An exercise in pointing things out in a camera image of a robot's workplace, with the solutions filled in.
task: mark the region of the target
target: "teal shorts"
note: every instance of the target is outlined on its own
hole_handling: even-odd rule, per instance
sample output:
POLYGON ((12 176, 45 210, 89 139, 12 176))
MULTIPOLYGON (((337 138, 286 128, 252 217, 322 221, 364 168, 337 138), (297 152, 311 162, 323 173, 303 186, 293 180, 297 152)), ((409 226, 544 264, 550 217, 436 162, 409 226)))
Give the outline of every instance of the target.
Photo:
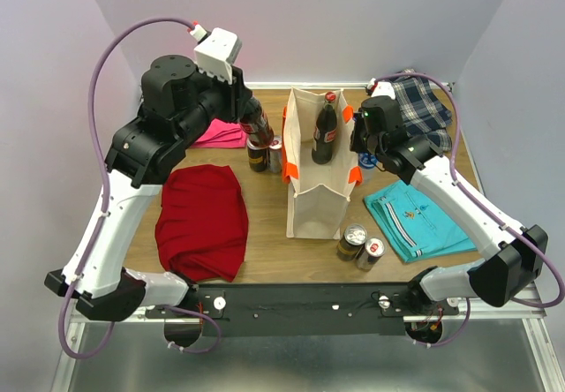
POLYGON ((476 249, 441 208, 403 181, 365 196, 364 201, 404 262, 476 249))

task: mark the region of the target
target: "checkered cloth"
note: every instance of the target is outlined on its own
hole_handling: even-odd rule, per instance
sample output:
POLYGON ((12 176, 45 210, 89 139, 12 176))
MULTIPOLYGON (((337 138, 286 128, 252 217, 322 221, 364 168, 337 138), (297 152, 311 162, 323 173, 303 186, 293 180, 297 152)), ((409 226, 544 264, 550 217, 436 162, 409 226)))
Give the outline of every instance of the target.
MULTIPOLYGON (((415 72, 408 68, 401 72, 415 72)), ((451 150, 451 138, 445 128, 451 124, 451 111, 433 94, 430 82, 415 77, 391 80, 396 100, 410 136, 425 134, 443 151, 451 150)))

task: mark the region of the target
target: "cola bottle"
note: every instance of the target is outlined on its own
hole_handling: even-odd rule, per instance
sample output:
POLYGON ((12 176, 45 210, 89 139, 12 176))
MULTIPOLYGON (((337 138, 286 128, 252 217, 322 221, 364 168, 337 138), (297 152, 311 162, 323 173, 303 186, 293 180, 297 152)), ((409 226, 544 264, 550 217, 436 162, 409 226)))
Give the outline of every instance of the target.
POLYGON ((245 105, 245 114, 239 120, 239 125, 241 125, 241 130, 247 133, 249 141, 256 147, 268 147, 275 136, 273 128, 268 123, 265 110, 254 96, 245 105))
POLYGON ((335 114, 335 93, 327 92, 324 106, 316 119, 312 159, 317 164, 331 161, 334 151, 334 139, 337 132, 337 115, 335 114))

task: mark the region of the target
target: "wooden table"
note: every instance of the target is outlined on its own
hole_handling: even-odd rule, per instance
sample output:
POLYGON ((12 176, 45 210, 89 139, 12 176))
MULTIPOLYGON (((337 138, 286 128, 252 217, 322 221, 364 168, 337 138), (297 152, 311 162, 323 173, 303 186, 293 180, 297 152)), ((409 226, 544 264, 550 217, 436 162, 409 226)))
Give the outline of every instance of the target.
MULTIPOLYGON (((288 100, 289 90, 258 90, 254 94, 262 102, 275 134, 280 134, 283 107, 288 100)), ((438 96, 448 105, 444 95, 438 96)), ((356 109, 366 98, 366 94, 363 90, 346 90, 345 98, 356 109)), ((449 132, 453 137, 453 125, 450 126, 449 132)), ((354 189, 342 224, 342 228, 345 228, 352 222, 360 223, 365 226, 370 236, 378 236, 385 241, 385 255, 373 270, 367 273, 358 270, 353 262, 343 262, 335 256, 335 240, 286 238, 288 186, 282 182, 279 175, 268 171, 251 171, 245 149, 188 149, 185 160, 178 168, 201 164, 229 165, 241 184, 249 215, 249 238, 245 263, 235 280, 237 283, 408 281, 430 266, 454 266, 478 258, 478 253, 472 252, 404 264, 396 256, 362 201, 366 195, 377 192, 397 180, 396 176, 388 173, 375 173, 367 185, 354 189)), ((459 148, 457 168, 476 186, 464 143, 459 148)), ((125 260, 126 267, 147 272, 163 271, 154 239, 154 226, 160 212, 161 198, 158 197, 139 225, 125 260)))

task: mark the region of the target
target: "gray floor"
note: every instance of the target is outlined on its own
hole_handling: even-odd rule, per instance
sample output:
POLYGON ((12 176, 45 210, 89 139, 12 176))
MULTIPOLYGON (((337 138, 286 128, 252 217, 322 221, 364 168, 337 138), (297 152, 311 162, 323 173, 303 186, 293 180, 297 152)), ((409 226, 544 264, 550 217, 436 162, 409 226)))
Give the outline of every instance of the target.
MULTIPOLYGON (((87 325, 91 349, 104 327, 87 325)), ((520 320, 472 320, 452 344, 427 350, 377 335, 230 338, 205 355, 167 350, 160 323, 116 326, 96 358, 78 361, 71 390, 469 391, 544 390, 520 320)))

